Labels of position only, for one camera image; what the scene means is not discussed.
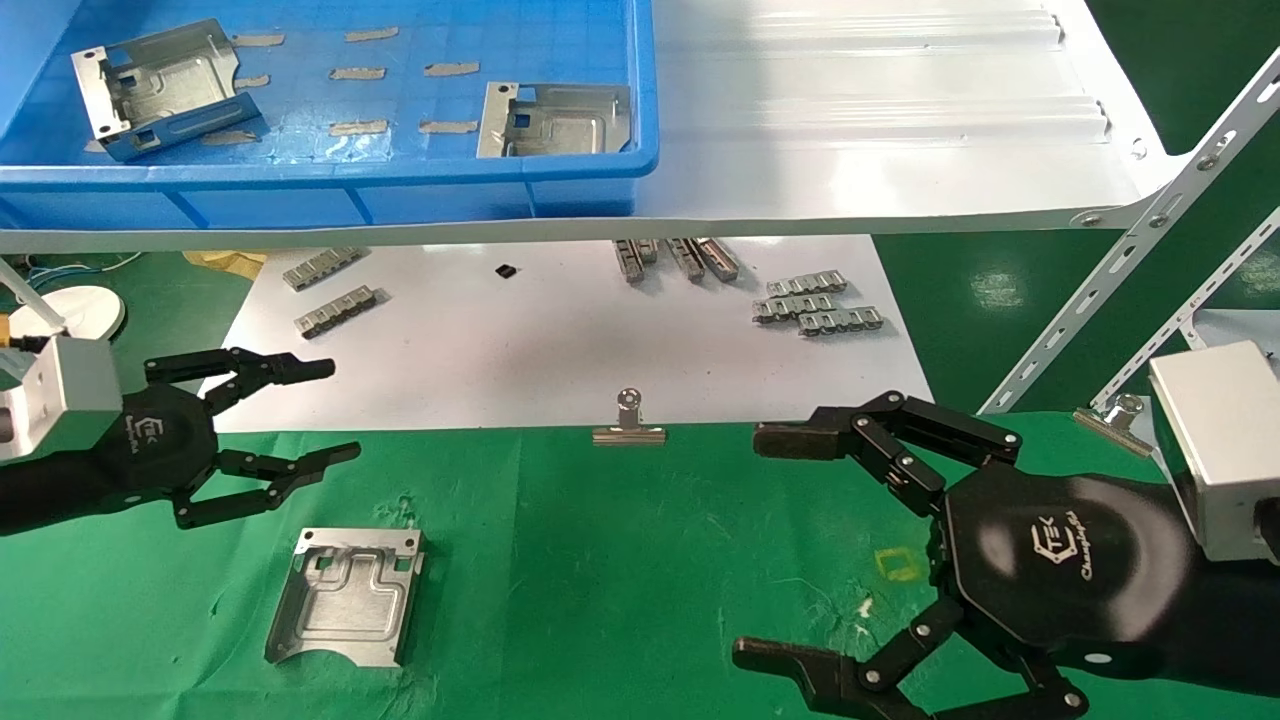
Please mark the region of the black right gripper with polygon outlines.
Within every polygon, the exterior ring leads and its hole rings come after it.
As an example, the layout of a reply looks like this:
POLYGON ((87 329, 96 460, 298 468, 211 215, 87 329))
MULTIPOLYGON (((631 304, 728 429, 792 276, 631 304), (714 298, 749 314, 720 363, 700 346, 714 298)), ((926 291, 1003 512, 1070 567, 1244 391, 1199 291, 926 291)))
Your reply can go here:
POLYGON ((851 459, 916 516, 943 511, 941 585, 957 602, 937 598, 869 660, 735 641, 736 667, 791 679, 813 712, 1083 717, 1091 702, 1056 666, 1277 694, 1276 566, 1208 560, 1167 486, 988 465, 1014 464, 1020 436, 896 389, 856 407, 817 407, 805 421, 762 423, 751 446, 762 457, 851 459), (922 450, 982 469, 946 492, 922 450), (937 712, 913 703, 901 682, 957 630, 1027 689, 937 712))

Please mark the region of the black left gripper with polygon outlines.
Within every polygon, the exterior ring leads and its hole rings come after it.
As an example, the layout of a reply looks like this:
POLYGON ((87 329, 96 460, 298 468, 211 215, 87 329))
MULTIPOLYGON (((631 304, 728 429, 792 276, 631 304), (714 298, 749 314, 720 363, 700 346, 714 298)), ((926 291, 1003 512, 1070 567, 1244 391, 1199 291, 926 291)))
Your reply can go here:
POLYGON ((3 468, 1 533, 15 536, 79 518, 124 512, 168 501, 183 530, 251 518, 279 509, 297 489, 323 480, 328 468, 357 459, 358 442, 320 448, 297 459, 220 450, 212 419, 268 386, 332 377, 330 359, 260 355, 215 348, 150 359, 150 384, 229 375, 202 400, 174 386, 150 386, 125 396, 124 407, 88 448, 63 450, 3 468), (216 498, 195 500, 214 473, 264 483, 216 498))

